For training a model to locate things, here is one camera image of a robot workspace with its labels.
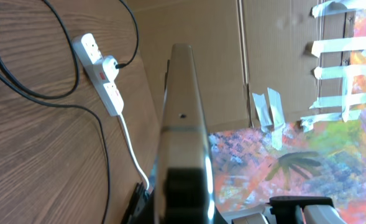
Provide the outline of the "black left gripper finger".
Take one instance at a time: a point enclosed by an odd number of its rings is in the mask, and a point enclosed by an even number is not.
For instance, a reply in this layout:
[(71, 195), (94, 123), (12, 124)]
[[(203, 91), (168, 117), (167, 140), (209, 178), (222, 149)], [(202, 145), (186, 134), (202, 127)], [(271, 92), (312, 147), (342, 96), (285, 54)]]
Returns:
[(170, 169), (164, 183), (165, 217), (169, 224), (207, 223), (209, 194), (201, 169)]

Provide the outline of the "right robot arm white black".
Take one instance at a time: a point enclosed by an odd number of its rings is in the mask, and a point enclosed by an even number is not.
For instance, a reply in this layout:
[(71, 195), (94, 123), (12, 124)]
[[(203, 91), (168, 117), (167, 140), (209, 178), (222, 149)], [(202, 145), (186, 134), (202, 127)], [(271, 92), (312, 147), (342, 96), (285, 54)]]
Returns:
[(277, 196), (268, 203), (237, 212), (232, 224), (346, 224), (329, 197)]

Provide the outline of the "black Samsung Galaxy phone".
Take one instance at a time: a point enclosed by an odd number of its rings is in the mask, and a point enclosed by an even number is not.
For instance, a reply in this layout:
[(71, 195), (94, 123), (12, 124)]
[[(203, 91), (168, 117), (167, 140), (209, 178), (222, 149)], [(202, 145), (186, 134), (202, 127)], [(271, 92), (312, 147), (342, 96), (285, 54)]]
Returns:
[(170, 169), (201, 169), (209, 205), (208, 222), (214, 222), (214, 181), (208, 131), (201, 102), (193, 49), (174, 44), (167, 71), (162, 127), (158, 144), (158, 167), (154, 193), (154, 222), (165, 223), (164, 183)]

